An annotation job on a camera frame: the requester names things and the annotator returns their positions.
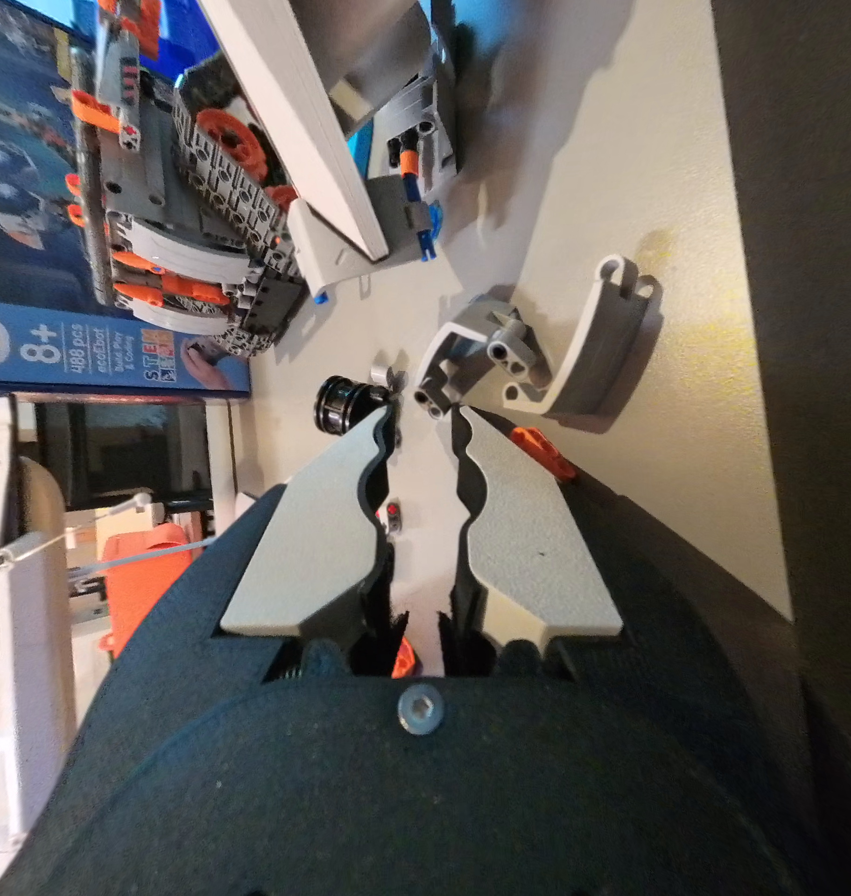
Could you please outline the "book stand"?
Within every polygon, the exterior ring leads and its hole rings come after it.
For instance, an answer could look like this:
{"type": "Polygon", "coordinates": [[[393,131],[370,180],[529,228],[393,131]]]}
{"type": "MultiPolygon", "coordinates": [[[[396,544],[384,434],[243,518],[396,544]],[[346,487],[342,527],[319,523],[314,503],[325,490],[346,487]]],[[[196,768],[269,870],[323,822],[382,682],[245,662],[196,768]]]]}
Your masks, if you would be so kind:
{"type": "Polygon", "coordinates": [[[0,854],[28,834],[77,731],[72,653],[73,583],[139,562],[71,573],[61,488],[19,456],[17,405],[0,394],[0,854]]]}

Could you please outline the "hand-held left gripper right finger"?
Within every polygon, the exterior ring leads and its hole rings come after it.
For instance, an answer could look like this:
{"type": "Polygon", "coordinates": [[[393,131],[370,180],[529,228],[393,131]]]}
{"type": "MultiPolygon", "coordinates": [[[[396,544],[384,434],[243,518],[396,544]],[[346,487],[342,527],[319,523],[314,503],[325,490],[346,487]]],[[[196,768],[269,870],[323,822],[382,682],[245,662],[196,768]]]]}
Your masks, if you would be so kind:
{"type": "Polygon", "coordinates": [[[622,620],[557,478],[476,409],[453,411],[460,500],[470,518],[464,566],[476,591],[467,621],[493,644],[612,638],[622,620]]]}

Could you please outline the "blue robot kit box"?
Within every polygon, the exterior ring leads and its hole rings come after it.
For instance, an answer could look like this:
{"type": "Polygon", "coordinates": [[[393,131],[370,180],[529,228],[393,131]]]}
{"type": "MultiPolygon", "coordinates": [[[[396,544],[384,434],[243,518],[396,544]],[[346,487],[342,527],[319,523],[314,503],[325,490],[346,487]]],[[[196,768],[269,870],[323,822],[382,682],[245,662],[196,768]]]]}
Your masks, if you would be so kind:
{"type": "Polygon", "coordinates": [[[187,336],[98,303],[84,230],[69,207],[77,175],[71,36],[0,2],[0,391],[87,400],[244,399],[247,363],[183,364],[187,336]]]}

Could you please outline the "toy tracked robot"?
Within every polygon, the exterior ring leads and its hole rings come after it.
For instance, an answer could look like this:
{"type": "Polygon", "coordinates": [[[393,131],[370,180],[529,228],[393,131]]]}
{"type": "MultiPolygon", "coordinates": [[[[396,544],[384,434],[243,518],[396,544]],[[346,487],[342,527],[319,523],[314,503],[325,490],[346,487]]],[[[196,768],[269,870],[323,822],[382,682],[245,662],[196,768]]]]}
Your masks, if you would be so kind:
{"type": "Polygon", "coordinates": [[[77,173],[95,296],[186,337],[210,363],[279,342],[308,288],[287,213],[297,198],[218,51],[174,82],[157,57],[159,2],[96,2],[95,51],[73,49],[77,173]]]}

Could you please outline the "grey panel assembly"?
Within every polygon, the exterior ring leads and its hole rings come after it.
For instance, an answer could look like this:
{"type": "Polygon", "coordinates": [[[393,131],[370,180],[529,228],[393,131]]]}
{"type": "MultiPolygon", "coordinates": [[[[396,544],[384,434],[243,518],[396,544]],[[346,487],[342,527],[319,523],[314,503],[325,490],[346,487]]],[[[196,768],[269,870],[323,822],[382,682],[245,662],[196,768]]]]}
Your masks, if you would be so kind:
{"type": "Polygon", "coordinates": [[[366,187],[388,244],[374,271],[435,258],[458,154],[455,79],[434,58],[374,118],[366,187]]]}

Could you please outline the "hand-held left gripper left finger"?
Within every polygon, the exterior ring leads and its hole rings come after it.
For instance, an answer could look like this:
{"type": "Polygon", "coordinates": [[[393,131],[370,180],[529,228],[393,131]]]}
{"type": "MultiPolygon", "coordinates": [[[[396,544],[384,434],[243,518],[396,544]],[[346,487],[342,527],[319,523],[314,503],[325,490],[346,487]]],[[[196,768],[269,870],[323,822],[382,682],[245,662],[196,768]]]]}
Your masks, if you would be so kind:
{"type": "Polygon", "coordinates": [[[221,618],[244,636],[361,637],[364,597],[387,555],[375,510],[387,490],[384,405],[292,476],[221,618]]]}

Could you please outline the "grey connector block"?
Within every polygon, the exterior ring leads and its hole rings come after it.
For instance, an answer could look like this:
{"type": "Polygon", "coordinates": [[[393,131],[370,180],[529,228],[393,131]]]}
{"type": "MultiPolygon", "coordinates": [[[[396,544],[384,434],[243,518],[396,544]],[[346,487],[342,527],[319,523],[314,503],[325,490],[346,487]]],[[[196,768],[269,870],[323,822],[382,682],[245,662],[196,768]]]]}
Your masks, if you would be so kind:
{"type": "Polygon", "coordinates": [[[538,364],[538,352],[531,330],[516,317],[509,317],[487,341],[489,359],[517,381],[526,380],[538,364]]]}
{"type": "Polygon", "coordinates": [[[413,393],[416,403],[433,420],[443,419],[461,397],[459,390],[449,380],[438,376],[442,373],[439,370],[423,377],[413,393]]]}

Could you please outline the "long orange building piece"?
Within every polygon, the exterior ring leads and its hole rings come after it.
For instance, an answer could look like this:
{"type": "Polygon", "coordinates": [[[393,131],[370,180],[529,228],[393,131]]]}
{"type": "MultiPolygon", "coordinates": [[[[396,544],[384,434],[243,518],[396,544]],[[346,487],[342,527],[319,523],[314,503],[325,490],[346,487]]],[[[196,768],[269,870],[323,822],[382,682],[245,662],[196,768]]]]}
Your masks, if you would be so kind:
{"type": "Polygon", "coordinates": [[[551,473],[557,481],[570,483],[577,477],[577,468],[537,427],[514,427],[509,440],[551,473]]]}

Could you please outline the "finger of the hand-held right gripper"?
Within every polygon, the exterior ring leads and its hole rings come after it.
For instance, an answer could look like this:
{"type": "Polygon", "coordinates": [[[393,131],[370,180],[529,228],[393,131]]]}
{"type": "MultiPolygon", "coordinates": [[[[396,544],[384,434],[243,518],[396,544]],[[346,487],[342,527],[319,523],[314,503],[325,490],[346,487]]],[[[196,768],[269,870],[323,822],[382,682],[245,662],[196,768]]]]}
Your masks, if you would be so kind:
{"type": "Polygon", "coordinates": [[[371,261],[385,258],[386,238],[290,3],[201,6],[298,196],[371,261]]]}
{"type": "Polygon", "coordinates": [[[291,1],[343,133],[357,133],[420,72],[431,26],[416,1],[291,1]]]}

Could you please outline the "orange container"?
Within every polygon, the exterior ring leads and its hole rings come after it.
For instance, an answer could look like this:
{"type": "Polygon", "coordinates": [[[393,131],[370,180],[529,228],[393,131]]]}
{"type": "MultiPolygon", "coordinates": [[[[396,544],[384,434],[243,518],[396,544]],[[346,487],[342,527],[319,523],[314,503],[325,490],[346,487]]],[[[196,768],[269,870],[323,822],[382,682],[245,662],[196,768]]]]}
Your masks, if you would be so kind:
{"type": "Polygon", "coordinates": [[[126,532],[107,538],[101,559],[125,560],[105,572],[105,592],[111,635],[106,646],[117,658],[165,591],[186,571],[199,549],[146,559],[146,554],[192,543],[183,526],[164,522],[143,532],[126,532]]]}

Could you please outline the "black toy wheel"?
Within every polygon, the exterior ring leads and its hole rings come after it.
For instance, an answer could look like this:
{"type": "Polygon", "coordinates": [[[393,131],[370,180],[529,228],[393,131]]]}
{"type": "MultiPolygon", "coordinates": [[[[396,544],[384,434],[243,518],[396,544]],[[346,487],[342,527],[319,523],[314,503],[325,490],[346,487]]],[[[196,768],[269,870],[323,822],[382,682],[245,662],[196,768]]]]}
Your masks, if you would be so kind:
{"type": "Polygon", "coordinates": [[[315,426],[322,433],[342,436],[376,409],[389,404],[391,398],[385,386],[332,375],[319,387],[313,408],[315,426]]]}

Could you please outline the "loose grey curved panel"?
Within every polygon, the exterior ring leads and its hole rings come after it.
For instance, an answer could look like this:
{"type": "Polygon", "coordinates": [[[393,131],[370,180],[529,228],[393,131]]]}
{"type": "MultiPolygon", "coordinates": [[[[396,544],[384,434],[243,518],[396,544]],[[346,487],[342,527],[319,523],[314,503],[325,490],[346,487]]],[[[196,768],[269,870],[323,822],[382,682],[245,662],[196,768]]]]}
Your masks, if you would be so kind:
{"type": "Polygon", "coordinates": [[[569,348],[543,390],[509,382],[502,407],[597,432],[607,431],[633,395],[655,350],[664,290],[620,254],[604,257],[569,348]]]}

